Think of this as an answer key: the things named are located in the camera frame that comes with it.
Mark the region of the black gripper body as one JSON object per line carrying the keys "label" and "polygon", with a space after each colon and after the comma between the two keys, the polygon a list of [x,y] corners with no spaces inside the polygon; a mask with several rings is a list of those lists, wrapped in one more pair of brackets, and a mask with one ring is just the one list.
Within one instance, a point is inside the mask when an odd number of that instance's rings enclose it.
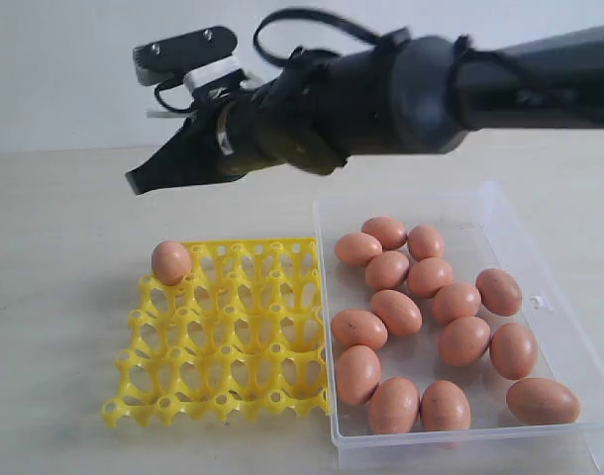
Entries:
{"label": "black gripper body", "polygon": [[184,77],[194,112],[181,130],[186,186],[236,181],[250,172],[291,163],[302,145],[260,109],[268,87],[241,69],[193,70]]}

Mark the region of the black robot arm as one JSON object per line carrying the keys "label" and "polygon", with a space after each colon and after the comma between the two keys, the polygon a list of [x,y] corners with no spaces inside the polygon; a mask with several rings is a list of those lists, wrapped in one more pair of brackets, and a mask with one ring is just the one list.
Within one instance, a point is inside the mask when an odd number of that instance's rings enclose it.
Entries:
{"label": "black robot arm", "polygon": [[235,43],[194,32],[135,52],[148,84],[185,85],[193,101],[127,173],[134,193],[282,164],[326,176],[356,155],[445,154],[480,130],[604,130],[604,26],[497,50],[404,30],[348,55],[300,47],[255,88],[231,61]]}

